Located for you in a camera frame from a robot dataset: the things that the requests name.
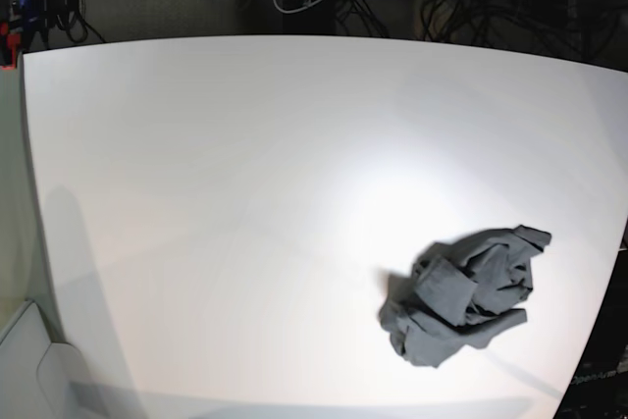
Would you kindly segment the grey t-shirt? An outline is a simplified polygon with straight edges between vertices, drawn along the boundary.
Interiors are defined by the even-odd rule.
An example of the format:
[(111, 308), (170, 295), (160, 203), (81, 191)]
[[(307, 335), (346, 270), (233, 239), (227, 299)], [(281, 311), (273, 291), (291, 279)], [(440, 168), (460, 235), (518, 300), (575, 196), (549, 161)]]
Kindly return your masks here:
[(379, 321), (393, 350), (417, 367), (437, 368), (462, 347), (487, 347), (526, 323), (534, 289), (531, 261), (551, 234), (526, 227), (488, 229), (435, 243), (406, 277), (391, 275)]

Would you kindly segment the red clamp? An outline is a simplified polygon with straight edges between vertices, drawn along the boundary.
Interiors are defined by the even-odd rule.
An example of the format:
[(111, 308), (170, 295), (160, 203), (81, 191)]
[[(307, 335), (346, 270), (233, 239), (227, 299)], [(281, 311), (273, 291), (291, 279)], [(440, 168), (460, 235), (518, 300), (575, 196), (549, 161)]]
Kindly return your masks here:
[(13, 70), (22, 48), (23, 29), (19, 21), (2, 21), (0, 27), (1, 68)]

